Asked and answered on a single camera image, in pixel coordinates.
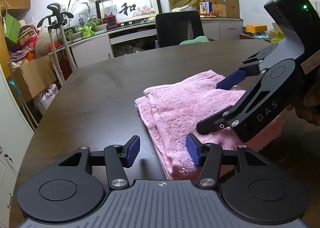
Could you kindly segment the person's right hand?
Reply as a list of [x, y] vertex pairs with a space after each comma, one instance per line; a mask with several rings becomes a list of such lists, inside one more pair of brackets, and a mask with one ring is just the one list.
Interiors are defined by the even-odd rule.
[[286, 107], [287, 111], [295, 110], [296, 116], [319, 127], [319, 80], [309, 89], [303, 98], [296, 99]]

